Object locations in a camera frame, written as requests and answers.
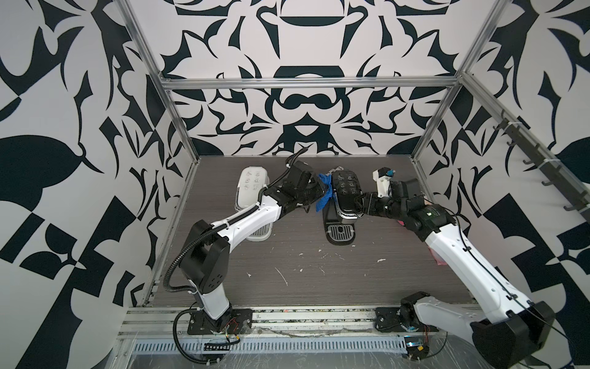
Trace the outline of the blue cleaning cloth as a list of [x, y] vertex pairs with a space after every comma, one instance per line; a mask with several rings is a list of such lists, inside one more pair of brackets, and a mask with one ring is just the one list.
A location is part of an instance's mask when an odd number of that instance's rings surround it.
[[324, 185], [324, 194], [316, 202], [316, 212], [322, 212], [322, 210], [327, 206], [328, 202], [330, 201], [333, 195], [332, 175], [319, 174], [318, 178]]

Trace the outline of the black coffee machine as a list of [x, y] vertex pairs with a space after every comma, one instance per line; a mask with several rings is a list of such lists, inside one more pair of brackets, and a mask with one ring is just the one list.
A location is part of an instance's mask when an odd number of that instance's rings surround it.
[[351, 170], [336, 167], [330, 171], [331, 197], [322, 210], [327, 241], [336, 246], [353, 244], [356, 238], [354, 224], [362, 217], [355, 199], [362, 190], [358, 177]]

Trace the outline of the white coffee machine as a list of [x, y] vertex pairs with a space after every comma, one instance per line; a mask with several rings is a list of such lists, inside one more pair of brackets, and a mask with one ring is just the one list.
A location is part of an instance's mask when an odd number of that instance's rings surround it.
[[[259, 191], [264, 184], [270, 184], [267, 170], [260, 166], [250, 166], [245, 168], [238, 180], [238, 186], [234, 201], [234, 208], [237, 212], [252, 206], [258, 199]], [[248, 241], [262, 242], [270, 238], [272, 234], [272, 224], [256, 230], [252, 235], [247, 237]]]

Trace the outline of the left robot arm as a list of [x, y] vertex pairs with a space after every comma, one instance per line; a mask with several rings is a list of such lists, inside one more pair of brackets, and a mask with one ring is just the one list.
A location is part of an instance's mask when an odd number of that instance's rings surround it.
[[216, 333], [227, 334], [232, 306], [224, 291], [230, 254], [258, 229], [273, 224], [310, 206], [327, 193], [327, 186], [313, 168], [300, 161], [302, 148], [285, 161], [286, 170], [270, 184], [263, 185], [254, 204], [220, 221], [198, 221], [191, 229], [183, 249], [170, 263], [161, 285], [166, 292], [187, 292], [201, 302], [201, 308], [182, 310], [172, 324], [172, 335], [179, 354], [193, 364], [213, 365], [221, 355], [189, 354], [178, 337], [178, 322], [184, 315], [199, 314]]

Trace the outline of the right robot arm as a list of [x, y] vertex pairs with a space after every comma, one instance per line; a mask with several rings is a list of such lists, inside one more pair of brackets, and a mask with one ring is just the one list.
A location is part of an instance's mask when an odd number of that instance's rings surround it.
[[497, 272], [452, 212], [428, 203], [402, 182], [388, 196], [367, 192], [354, 204], [364, 215], [401, 221], [451, 268], [479, 305], [470, 311], [416, 292], [400, 303], [399, 322], [405, 329], [432, 326], [462, 338], [494, 368], [510, 368], [544, 348], [556, 317], [553, 309], [531, 301]]

